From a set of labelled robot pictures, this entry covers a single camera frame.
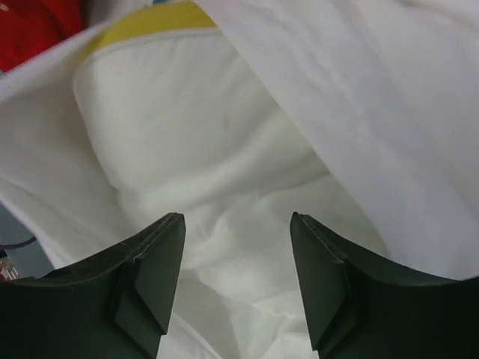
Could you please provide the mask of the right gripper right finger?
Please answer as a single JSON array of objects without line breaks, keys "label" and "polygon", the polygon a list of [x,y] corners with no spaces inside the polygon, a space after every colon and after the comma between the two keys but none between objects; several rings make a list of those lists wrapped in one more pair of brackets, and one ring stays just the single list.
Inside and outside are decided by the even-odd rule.
[{"label": "right gripper right finger", "polygon": [[320,358],[476,358],[478,279],[416,271],[294,213],[293,255]]}]

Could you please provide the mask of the blue white bear pillowcase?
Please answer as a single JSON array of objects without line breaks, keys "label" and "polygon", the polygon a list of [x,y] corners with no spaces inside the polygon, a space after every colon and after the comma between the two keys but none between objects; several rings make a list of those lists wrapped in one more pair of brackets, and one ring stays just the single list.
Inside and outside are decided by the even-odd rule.
[{"label": "blue white bear pillowcase", "polygon": [[[476,1],[190,1],[229,39],[393,260],[478,273]],[[65,266],[130,235],[73,90],[113,16],[1,80],[1,202]]]}]

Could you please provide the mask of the white pillow yellow edge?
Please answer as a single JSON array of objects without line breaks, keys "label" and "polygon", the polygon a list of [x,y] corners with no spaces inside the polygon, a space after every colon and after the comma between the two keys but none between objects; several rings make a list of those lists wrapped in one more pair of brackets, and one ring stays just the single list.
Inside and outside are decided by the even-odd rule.
[{"label": "white pillow yellow edge", "polygon": [[291,215],[383,244],[211,18],[190,1],[131,13],[88,47],[73,90],[129,222],[185,217],[162,356],[313,358]]}]

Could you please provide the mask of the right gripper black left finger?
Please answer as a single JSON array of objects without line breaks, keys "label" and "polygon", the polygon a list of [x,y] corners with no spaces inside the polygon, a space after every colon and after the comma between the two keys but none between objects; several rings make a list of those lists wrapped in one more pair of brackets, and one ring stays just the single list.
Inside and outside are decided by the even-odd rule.
[{"label": "right gripper black left finger", "polygon": [[155,358],[186,237],[171,213],[41,278],[1,284],[3,358]]}]

